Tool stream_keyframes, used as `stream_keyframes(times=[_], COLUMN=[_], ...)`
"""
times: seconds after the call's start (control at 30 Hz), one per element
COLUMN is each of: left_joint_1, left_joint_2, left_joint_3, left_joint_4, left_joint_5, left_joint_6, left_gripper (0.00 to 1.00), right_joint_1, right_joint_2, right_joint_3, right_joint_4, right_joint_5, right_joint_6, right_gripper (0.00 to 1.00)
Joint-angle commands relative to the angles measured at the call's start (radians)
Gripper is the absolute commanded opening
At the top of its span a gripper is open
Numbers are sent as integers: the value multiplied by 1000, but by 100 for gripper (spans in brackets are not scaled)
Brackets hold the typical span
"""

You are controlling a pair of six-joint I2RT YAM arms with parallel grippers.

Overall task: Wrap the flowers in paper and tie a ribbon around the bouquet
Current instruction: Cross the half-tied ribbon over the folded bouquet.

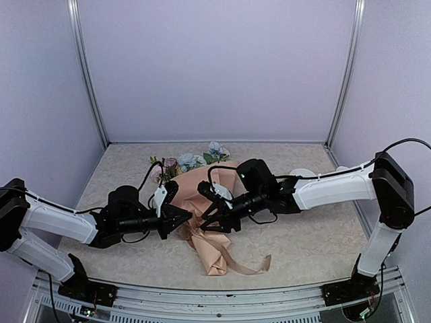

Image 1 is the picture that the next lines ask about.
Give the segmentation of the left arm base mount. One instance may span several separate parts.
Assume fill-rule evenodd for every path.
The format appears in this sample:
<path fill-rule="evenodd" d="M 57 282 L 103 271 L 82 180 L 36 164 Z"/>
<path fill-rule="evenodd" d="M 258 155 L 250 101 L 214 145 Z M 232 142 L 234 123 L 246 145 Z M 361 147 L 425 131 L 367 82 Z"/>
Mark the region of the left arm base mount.
<path fill-rule="evenodd" d="M 118 287 L 107 283 L 89 280 L 78 257 L 68 254 L 73 264 L 73 275 L 62 282 L 58 294 L 71 299 L 92 303 L 94 306 L 112 307 Z"/>

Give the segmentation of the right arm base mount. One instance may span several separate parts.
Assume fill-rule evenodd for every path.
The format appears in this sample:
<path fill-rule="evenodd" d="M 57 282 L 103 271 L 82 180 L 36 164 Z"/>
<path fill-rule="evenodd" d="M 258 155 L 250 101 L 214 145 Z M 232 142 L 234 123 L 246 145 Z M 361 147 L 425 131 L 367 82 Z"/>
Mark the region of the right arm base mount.
<path fill-rule="evenodd" d="M 358 272 L 358 263 L 360 255 L 352 270 L 349 279 L 336 283 L 327 283 L 321 287 L 323 299 L 326 306 L 334 306 L 350 301 L 356 301 L 372 294 L 380 293 L 376 276 L 368 277 Z"/>

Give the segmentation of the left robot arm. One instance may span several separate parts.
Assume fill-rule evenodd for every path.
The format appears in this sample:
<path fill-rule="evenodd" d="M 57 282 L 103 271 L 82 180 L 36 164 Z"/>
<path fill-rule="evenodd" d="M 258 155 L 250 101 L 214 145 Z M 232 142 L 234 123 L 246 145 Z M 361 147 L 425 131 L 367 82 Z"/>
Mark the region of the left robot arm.
<path fill-rule="evenodd" d="M 124 185 L 108 194 L 108 203 L 88 211 L 68 209 L 31 193 L 15 178 L 1 188 L 1 251 L 13 254 L 68 286 L 80 299 L 94 293 L 80 260 L 66 255 L 32 233 L 33 229 L 70 238 L 92 248 L 105 249 L 126 234 L 158 232 L 165 240 L 191 219 L 191 212 L 171 205 L 178 184 L 157 188 L 153 205 L 145 207 L 139 189 Z"/>

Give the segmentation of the pink rose stem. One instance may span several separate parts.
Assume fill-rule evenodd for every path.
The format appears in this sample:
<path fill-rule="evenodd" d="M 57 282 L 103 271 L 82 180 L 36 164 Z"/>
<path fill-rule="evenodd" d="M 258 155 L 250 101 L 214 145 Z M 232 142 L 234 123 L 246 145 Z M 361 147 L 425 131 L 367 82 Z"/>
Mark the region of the pink rose stem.
<path fill-rule="evenodd" d="M 160 162 L 163 164 L 163 167 L 156 166 L 150 172 L 150 178 L 156 183 L 165 183 L 174 177 L 179 175 L 179 164 L 176 158 L 162 158 Z"/>

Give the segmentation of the tan ribbon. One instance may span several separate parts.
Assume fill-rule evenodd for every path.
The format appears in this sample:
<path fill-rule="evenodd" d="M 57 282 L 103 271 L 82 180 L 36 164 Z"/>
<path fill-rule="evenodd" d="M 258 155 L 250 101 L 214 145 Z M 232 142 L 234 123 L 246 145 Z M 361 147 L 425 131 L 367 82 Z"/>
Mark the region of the tan ribbon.
<path fill-rule="evenodd" d="M 263 274 L 270 269 L 271 255 L 265 256 L 256 269 L 236 262 L 228 251 L 231 241 L 224 234 L 217 232 L 206 234 L 186 224 L 181 225 L 179 235 L 196 251 L 208 276 L 224 276 L 229 268 L 248 276 Z"/>

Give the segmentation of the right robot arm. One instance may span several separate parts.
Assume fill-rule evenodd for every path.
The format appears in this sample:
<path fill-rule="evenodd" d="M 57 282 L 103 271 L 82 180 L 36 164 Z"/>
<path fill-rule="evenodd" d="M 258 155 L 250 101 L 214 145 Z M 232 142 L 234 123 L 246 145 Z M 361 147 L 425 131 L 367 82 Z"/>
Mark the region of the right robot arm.
<path fill-rule="evenodd" d="M 378 223 L 344 285 L 346 295 L 352 299 L 370 289 L 403 230 L 416 217 L 413 182 L 384 151 L 365 164 L 323 175 L 297 169 L 287 176 L 275 176 L 262 159 L 249 159 L 234 170 L 246 189 L 238 197 L 212 179 L 198 184 L 198 192 L 211 201 L 201 216 L 203 231 L 240 231 L 243 218 L 262 210 L 278 216 L 347 201 L 377 201 Z"/>

